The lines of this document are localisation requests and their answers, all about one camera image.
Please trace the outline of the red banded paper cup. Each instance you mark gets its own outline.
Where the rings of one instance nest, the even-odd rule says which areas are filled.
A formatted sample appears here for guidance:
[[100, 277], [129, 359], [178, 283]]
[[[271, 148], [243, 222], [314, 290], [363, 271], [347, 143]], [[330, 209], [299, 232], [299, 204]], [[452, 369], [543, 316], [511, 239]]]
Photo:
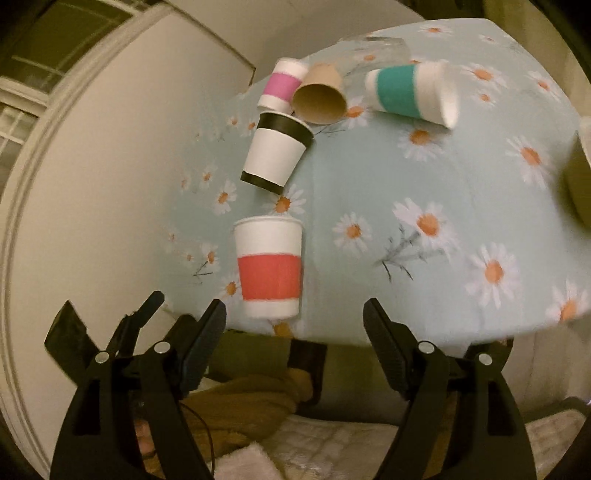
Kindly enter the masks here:
[[235, 223], [233, 234], [245, 316], [297, 317], [303, 288], [303, 223], [290, 217], [249, 217]]

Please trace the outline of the black banded paper cup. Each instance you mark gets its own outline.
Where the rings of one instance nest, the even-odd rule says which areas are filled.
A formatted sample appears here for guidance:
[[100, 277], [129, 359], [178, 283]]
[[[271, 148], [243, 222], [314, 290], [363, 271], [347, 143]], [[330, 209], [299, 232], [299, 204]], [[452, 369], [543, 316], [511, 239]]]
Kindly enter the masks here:
[[263, 111], [240, 179], [281, 195], [314, 138], [314, 132], [300, 119], [281, 112]]

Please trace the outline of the teal banded paper cup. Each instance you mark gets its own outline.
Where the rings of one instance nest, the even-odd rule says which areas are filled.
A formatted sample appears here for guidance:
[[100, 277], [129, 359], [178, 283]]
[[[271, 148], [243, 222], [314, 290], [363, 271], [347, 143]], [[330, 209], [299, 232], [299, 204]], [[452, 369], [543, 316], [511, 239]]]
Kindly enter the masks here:
[[453, 130], [460, 116], [455, 68], [447, 61], [375, 69], [366, 74], [374, 110], [420, 119]]

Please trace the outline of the pink banded paper cup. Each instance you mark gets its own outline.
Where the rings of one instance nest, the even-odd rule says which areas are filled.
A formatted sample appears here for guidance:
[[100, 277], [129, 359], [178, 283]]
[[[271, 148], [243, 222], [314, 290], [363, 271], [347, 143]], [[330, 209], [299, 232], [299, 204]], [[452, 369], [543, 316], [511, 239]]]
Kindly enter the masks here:
[[309, 70], [308, 63], [304, 61], [288, 57], [278, 59], [257, 102], [259, 111], [293, 113], [291, 99]]

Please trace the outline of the plain brown paper cup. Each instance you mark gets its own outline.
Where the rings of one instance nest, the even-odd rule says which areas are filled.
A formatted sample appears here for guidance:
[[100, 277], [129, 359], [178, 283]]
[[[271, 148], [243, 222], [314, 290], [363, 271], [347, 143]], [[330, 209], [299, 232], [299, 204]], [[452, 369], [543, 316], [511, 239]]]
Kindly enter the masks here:
[[315, 63], [291, 99], [294, 113], [315, 125], [330, 125], [346, 114], [342, 76], [329, 63]]

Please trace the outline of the daisy print light blue tablecloth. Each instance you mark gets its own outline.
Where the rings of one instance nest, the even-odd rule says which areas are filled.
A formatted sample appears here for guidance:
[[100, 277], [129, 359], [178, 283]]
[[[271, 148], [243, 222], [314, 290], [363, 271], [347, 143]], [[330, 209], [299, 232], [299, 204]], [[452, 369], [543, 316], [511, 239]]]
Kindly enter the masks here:
[[590, 233], [563, 172], [579, 117], [552, 77], [485, 19], [448, 19], [360, 37], [403, 39], [410, 62], [456, 72], [460, 118], [447, 130], [370, 108], [344, 71], [349, 112], [315, 141], [281, 195], [240, 174], [263, 93], [208, 103], [163, 223], [159, 286], [177, 313], [212, 299], [231, 329], [272, 334], [245, 316], [233, 226], [250, 216], [304, 225], [298, 338], [363, 344], [363, 304], [438, 344], [528, 332], [590, 316]]

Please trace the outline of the olive ceramic mug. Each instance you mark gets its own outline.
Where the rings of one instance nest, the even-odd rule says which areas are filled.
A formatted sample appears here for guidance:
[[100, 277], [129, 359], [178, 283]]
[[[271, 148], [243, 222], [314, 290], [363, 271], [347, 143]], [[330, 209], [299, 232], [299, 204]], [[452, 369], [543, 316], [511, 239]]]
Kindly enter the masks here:
[[565, 169], [569, 194], [575, 211], [587, 229], [591, 215], [590, 124], [581, 123]]

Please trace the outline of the white framed window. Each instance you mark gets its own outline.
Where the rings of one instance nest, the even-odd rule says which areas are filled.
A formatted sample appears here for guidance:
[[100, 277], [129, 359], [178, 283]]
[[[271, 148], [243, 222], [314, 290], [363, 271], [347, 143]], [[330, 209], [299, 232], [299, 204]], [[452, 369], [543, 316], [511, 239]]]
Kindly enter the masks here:
[[69, 71], [124, 22], [154, 1], [1, 3], [1, 185], [50, 96]]

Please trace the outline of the clear drinking glass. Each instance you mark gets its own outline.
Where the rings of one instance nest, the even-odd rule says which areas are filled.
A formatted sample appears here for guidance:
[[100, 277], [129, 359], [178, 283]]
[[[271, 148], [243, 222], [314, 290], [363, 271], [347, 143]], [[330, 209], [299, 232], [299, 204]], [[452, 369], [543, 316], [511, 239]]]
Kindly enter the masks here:
[[337, 64], [345, 71], [405, 65], [411, 59], [407, 43], [396, 37], [353, 37], [339, 43], [345, 48]]

